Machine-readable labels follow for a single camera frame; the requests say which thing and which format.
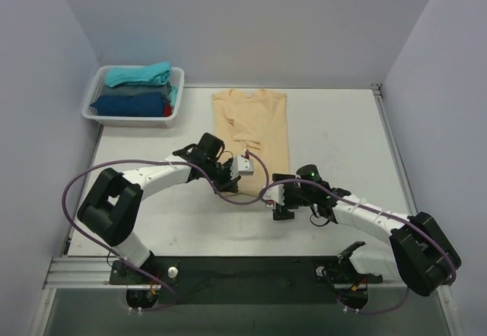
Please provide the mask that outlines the cream yellow t shirt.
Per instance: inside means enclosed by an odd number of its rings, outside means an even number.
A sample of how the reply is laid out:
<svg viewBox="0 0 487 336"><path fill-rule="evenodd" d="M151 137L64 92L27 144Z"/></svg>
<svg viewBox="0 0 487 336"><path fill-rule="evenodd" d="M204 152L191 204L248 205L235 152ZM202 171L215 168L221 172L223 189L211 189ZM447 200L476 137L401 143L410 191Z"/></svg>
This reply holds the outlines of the cream yellow t shirt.
<svg viewBox="0 0 487 336"><path fill-rule="evenodd" d="M225 90L212 94L215 136L234 155L249 150L269 174L290 169L287 95L274 90Z"/></svg>

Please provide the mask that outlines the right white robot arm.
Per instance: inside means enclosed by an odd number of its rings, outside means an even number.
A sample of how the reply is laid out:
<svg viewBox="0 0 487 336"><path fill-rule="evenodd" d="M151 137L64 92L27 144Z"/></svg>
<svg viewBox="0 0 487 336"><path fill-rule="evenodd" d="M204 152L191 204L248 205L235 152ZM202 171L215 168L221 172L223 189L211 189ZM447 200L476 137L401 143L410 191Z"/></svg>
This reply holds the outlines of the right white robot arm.
<svg viewBox="0 0 487 336"><path fill-rule="evenodd" d="M400 214L372 205L346 189L330 186L313 164L294 175L274 174L261 196L272 204L276 217L310 208L326 223L354 228L389 246L380 252L360 245L344 254L337 271L346 281L374 275L402 281L414 293L429 296L457 279L461 259L430 214Z"/></svg>

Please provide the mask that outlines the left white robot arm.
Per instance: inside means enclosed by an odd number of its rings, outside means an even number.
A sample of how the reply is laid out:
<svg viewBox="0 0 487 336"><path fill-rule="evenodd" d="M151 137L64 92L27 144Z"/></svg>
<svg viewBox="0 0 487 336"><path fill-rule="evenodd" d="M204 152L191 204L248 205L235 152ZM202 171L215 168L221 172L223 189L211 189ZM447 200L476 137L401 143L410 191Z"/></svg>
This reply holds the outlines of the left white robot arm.
<svg viewBox="0 0 487 336"><path fill-rule="evenodd" d="M208 178L219 192L236 193L243 173L253 164L245 156L221 163L224 142L205 133L199 143L174 151L167 164L118 172L109 167L96 178L77 218L117 254L129 261L127 274L139 284L154 274L155 256L134 232L142 201L174 185Z"/></svg>

